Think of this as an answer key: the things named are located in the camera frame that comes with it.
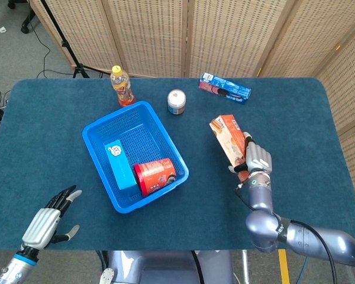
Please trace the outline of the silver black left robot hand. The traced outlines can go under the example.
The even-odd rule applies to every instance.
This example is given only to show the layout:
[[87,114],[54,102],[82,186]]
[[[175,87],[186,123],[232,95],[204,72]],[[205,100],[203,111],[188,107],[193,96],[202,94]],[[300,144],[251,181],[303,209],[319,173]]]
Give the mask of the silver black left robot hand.
[[57,228],[67,209],[81,194],[82,190],[76,190],[76,185],[73,185],[52,197],[30,222],[22,237],[21,249],[43,250],[50,243],[70,241],[80,226],[74,225],[68,233],[62,235],[57,235]]

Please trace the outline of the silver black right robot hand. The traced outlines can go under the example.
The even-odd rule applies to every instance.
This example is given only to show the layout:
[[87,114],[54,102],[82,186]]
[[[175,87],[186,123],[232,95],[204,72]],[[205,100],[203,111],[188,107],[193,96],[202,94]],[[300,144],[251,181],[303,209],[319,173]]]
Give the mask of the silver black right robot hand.
[[245,170],[252,172],[264,170],[272,172],[272,157],[268,151],[256,144],[248,132],[243,132],[245,137],[246,161],[236,167],[228,166],[231,173],[240,173]]

